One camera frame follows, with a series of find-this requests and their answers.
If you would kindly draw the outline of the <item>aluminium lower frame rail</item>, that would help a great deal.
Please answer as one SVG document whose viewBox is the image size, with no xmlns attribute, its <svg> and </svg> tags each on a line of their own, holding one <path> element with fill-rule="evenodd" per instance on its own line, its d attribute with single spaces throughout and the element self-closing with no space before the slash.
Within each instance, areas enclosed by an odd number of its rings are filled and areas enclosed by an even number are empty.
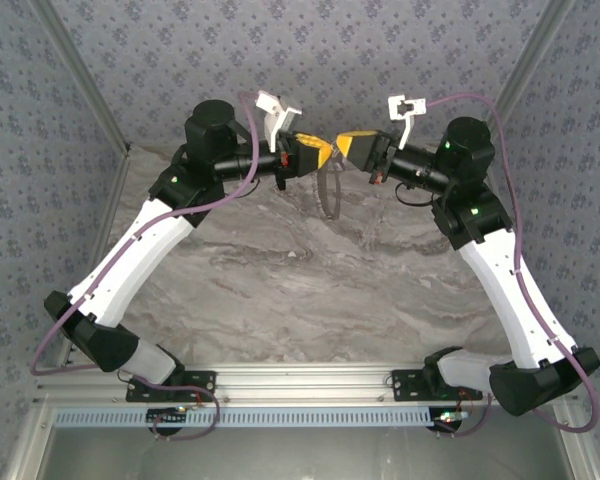
<svg viewBox="0 0 600 480">
<path fill-rule="evenodd" d="M 34 405 L 15 443 L 3 480 L 37 480 L 55 419 L 54 407 Z"/>
<path fill-rule="evenodd" d="M 580 426 L 589 420 L 586 409 L 572 399 L 559 399 L 553 404 L 556 419 L 567 426 Z M 600 480 L 600 458 L 593 433 L 561 433 L 574 480 Z"/>
</svg>

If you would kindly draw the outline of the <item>metal keyring with small rings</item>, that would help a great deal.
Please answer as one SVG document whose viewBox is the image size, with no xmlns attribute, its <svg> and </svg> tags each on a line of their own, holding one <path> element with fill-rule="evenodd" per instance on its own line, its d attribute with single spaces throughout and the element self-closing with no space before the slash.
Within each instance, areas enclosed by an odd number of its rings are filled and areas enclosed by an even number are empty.
<svg viewBox="0 0 600 480">
<path fill-rule="evenodd" d="M 341 212 L 341 161 L 338 156 L 330 159 L 316 176 L 317 195 L 323 214 L 328 220 L 337 220 Z"/>
</svg>

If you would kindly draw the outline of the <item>grey metal shelf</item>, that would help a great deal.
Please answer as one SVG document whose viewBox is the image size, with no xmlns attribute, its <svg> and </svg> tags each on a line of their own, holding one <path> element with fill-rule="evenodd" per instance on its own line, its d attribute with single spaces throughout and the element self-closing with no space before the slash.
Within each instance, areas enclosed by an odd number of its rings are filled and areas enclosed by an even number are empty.
<svg viewBox="0 0 600 480">
<path fill-rule="evenodd" d="M 425 428 L 57 429 L 39 480 L 574 480 L 556 434 L 492 419 L 467 438 Z"/>
</svg>

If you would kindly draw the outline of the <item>aluminium frame post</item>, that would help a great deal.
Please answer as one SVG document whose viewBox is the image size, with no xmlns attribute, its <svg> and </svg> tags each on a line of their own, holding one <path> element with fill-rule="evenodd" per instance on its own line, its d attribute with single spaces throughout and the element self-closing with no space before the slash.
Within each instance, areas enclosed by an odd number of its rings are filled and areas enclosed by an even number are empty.
<svg viewBox="0 0 600 480">
<path fill-rule="evenodd" d="M 485 0 L 488 18 L 475 34 L 477 63 L 484 76 L 480 92 L 492 99 L 487 124 L 498 135 L 521 100 L 532 76 L 557 39 L 577 0 Z"/>
<path fill-rule="evenodd" d="M 51 0 L 27 0 L 27 3 L 69 71 L 105 136 L 116 151 L 126 157 L 128 144 L 124 135 Z"/>
</svg>

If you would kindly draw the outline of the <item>small black controller board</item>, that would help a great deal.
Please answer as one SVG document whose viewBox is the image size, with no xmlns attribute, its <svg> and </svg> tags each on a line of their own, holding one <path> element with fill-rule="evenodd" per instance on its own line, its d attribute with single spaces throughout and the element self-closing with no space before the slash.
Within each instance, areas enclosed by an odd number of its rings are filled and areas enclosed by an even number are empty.
<svg viewBox="0 0 600 480">
<path fill-rule="evenodd" d="M 145 423 L 155 437 L 171 437 L 180 432 L 186 423 L 183 408 L 153 408 L 145 414 Z"/>
<path fill-rule="evenodd" d="M 430 408 L 433 425 L 430 430 L 445 434 L 454 434 L 469 417 L 469 413 L 452 408 Z"/>
</svg>

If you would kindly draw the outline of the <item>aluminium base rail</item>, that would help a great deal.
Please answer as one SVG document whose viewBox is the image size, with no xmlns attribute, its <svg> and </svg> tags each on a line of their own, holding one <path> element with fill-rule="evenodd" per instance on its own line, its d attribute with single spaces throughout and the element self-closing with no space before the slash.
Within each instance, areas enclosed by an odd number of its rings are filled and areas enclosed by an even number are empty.
<svg viewBox="0 0 600 480">
<path fill-rule="evenodd" d="M 215 395 L 228 406 L 379 406 L 394 402 L 395 364 L 225 363 L 200 365 L 216 373 Z M 40 377 L 33 402 L 55 406 L 108 406 L 125 401 L 128 386 L 114 373 L 83 370 Z"/>
</svg>

